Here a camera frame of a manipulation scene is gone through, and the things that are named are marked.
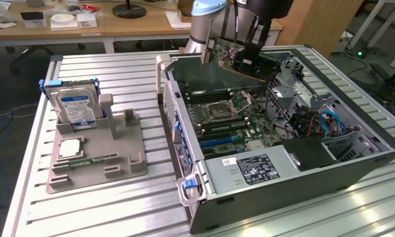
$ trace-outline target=blue hard drive label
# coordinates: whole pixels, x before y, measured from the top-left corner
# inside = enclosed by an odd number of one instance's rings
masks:
[[[88,126],[95,123],[93,109],[88,107],[87,95],[63,97],[61,105],[71,123],[76,126]]]
[[[267,154],[239,159],[238,165],[250,185],[279,178],[279,173]]]

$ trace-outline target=motherboard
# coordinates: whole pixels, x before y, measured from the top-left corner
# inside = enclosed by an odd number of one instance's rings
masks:
[[[205,159],[271,147],[280,141],[250,91],[222,90],[197,97],[188,97],[187,109]]]

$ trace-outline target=hard drive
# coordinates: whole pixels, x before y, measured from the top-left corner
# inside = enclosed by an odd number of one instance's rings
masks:
[[[59,123],[71,123],[75,130],[97,126],[96,119],[104,117],[99,105],[97,79],[51,80],[47,85],[41,81],[40,89],[51,101]]]

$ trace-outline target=aluminum extrusion table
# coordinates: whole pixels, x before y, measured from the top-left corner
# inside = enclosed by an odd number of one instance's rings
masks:
[[[296,49],[395,137],[395,117],[320,54],[304,47],[296,46]],[[173,52],[64,56],[51,62],[47,80],[97,76],[101,92],[113,94],[113,112],[136,109],[141,118],[148,175],[47,194],[56,114],[41,96],[2,236],[191,236],[155,93],[155,57]],[[304,74],[304,80],[311,83],[310,72]],[[311,87],[318,92],[324,90],[315,81]],[[395,160],[348,189],[196,236],[364,237],[379,234],[395,236]]]

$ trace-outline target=desk lamp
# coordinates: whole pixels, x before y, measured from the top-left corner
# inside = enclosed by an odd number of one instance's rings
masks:
[[[143,6],[131,4],[131,0],[125,0],[125,4],[117,5],[112,8],[112,13],[123,18],[135,19],[147,14]]]

